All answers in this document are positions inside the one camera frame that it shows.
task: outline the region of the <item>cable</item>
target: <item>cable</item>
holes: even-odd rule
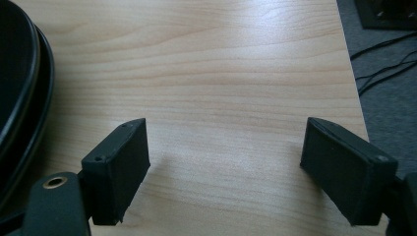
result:
[[[411,65],[409,65],[409,66],[407,66],[407,67],[405,67],[405,68],[403,68],[403,69],[401,69],[401,70],[399,70],[399,71],[397,71],[397,72],[395,72],[395,73],[393,73],[393,74],[391,74],[387,77],[379,79],[375,82],[366,83],[365,85],[363,85],[361,88],[358,89],[359,96],[361,96],[363,93],[365,93],[365,91],[369,90],[370,88],[372,88],[372,87],[374,87],[374,86],[376,86],[376,85],[378,85],[378,84],[380,84],[384,81],[390,80],[390,79],[392,79],[396,76],[399,76],[400,74],[410,70],[411,68],[413,68],[415,66],[417,66],[417,62],[414,62],[413,64],[411,64]]]
[[[408,69],[407,69],[407,68],[405,68],[405,71],[400,70],[400,71],[398,71],[398,74],[397,74],[397,73],[394,73],[394,74],[389,75],[389,76],[387,76],[387,77],[385,77],[385,78],[379,79],[379,80],[377,80],[376,82],[371,83],[371,81],[372,81],[372,79],[373,79],[374,77],[376,77],[377,75],[379,75],[379,74],[381,74],[381,73],[383,73],[383,72],[386,72],[386,71],[388,71],[388,70],[395,69],[395,68],[397,68],[397,67],[399,67],[399,66],[402,66],[402,65],[405,65],[405,64],[417,63],[417,60],[411,60],[411,61],[406,61],[406,62],[405,62],[405,60],[406,60],[409,56],[411,56],[412,54],[414,54],[414,53],[417,53],[417,50],[412,51],[412,52],[408,53],[407,55],[405,55],[405,56],[401,59],[401,61],[399,61],[399,63],[398,63],[398,64],[395,64],[395,65],[392,65],[392,66],[388,66],[388,67],[382,68],[382,69],[380,69],[378,72],[376,72],[376,73],[374,73],[374,74],[372,74],[372,75],[369,75],[369,76],[364,76],[364,77],[358,77],[358,78],[356,78],[356,79],[355,79],[356,81],[369,78],[369,79],[368,79],[368,80],[367,80],[367,81],[366,81],[366,82],[365,82],[365,83],[364,83],[364,84],[363,84],[360,88],[358,88],[359,95],[361,95],[363,92],[365,92],[365,90],[368,90],[368,89],[370,89],[371,87],[373,87],[373,86],[375,86],[375,85],[377,85],[377,84],[379,84],[379,83],[381,83],[381,82],[383,82],[383,81],[386,81],[386,80],[388,80],[388,79],[391,79],[391,78],[393,78],[393,77],[395,77],[395,76],[397,76],[397,75],[401,74],[402,72],[407,71]]]
[[[406,39],[408,37],[412,37],[412,36],[415,36],[415,35],[417,35],[417,31],[416,32],[412,32],[410,34],[406,34],[406,35],[401,36],[401,37],[398,37],[398,38],[394,38],[394,39],[390,39],[390,40],[387,40],[387,41],[380,42],[378,44],[375,44],[375,45],[373,45],[371,47],[365,48],[365,49],[363,49],[363,50],[361,50],[359,52],[356,52],[355,54],[351,55],[350,56],[350,61],[355,60],[356,58],[360,57],[361,55],[363,55],[363,54],[365,54],[367,52],[373,51],[373,50],[378,49],[378,48],[381,48],[381,47],[385,47],[385,46],[391,45],[393,43],[399,42],[401,40],[404,40],[404,39]]]
[[[380,69],[378,72],[376,72],[376,73],[374,73],[374,74],[371,74],[371,75],[369,75],[369,76],[358,77],[358,78],[356,78],[356,79],[355,79],[355,81],[359,81],[359,80],[366,79],[366,78],[371,78],[371,79],[372,79],[372,78],[374,78],[375,76],[377,76],[377,75],[379,75],[380,73],[383,73],[383,72],[385,72],[385,71],[395,69],[395,68],[397,68],[397,67],[399,67],[399,66],[401,66],[401,65],[405,65],[405,64],[409,64],[409,63],[416,62],[417,60],[411,60],[411,61],[406,61],[406,62],[404,62],[404,61],[405,61],[405,59],[407,59],[409,56],[411,56],[411,55],[412,55],[412,54],[414,54],[414,53],[417,53],[417,50],[412,51],[412,52],[408,53],[407,55],[405,55],[405,57],[403,57],[403,58],[401,59],[401,61],[400,61],[398,64],[395,64],[395,65],[392,65],[392,66],[388,66],[388,67],[382,68],[382,69]]]

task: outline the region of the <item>wooden table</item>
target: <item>wooden table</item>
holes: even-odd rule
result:
[[[299,167],[309,116],[367,137],[334,0],[16,2],[56,63],[28,179],[80,171],[147,118],[148,175],[93,235],[384,235],[350,227]]]

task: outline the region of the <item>round metal grommet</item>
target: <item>round metal grommet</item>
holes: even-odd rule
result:
[[[58,176],[58,177],[49,179],[48,181],[43,183],[42,186],[44,189],[56,189],[60,186],[63,186],[67,181],[68,181],[67,177]]]

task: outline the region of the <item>gray carpet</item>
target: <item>gray carpet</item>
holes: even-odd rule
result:
[[[337,5],[350,55],[379,42],[413,32],[363,29],[353,0],[337,0]],[[352,61],[355,78],[397,64],[414,50],[417,50],[416,36],[364,54]],[[407,60],[416,59],[417,53]],[[356,85],[359,88],[363,82],[357,81]],[[371,88],[360,98],[370,142],[399,160],[399,177],[417,172],[417,66]]]

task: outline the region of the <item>wood grain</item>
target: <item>wood grain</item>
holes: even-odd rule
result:
[[[367,138],[333,0],[16,1],[46,34],[53,104],[31,179],[78,172],[146,117],[151,168],[93,235],[383,235],[299,168],[307,117]]]

